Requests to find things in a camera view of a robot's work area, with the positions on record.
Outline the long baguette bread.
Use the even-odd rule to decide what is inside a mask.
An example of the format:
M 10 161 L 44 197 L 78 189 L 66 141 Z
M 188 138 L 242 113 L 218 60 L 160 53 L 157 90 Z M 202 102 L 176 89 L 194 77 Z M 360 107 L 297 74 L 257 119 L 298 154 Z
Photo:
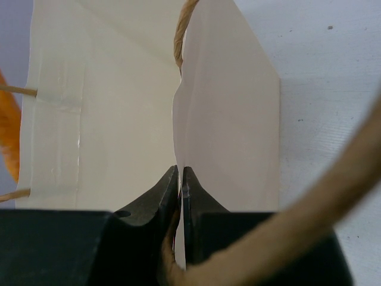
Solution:
M 20 171 L 21 110 L 12 93 L 0 91 L 1 153 L 4 163 L 15 182 Z

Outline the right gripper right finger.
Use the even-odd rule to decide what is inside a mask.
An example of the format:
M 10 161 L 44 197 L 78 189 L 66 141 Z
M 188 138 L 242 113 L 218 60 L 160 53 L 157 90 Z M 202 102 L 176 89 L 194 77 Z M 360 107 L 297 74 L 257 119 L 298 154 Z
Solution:
M 191 167 L 183 170 L 183 220 L 186 267 L 200 264 L 212 253 L 235 242 L 232 213 L 200 184 Z

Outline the beige paper bag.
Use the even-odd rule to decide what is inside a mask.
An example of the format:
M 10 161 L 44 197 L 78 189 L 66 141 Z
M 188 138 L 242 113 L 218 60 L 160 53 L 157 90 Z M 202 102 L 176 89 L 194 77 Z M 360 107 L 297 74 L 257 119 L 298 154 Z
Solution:
M 2 285 L 130 285 L 115 214 L 178 168 L 160 285 L 349 285 L 380 184 L 379 1 L 35 1 Z M 186 267 L 183 170 L 235 242 Z

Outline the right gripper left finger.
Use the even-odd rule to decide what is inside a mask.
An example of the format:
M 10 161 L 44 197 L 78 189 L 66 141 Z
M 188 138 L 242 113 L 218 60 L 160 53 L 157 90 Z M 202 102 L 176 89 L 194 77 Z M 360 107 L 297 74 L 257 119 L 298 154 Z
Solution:
M 161 244 L 178 207 L 178 168 L 114 214 L 127 226 L 122 246 L 130 285 L 161 284 Z

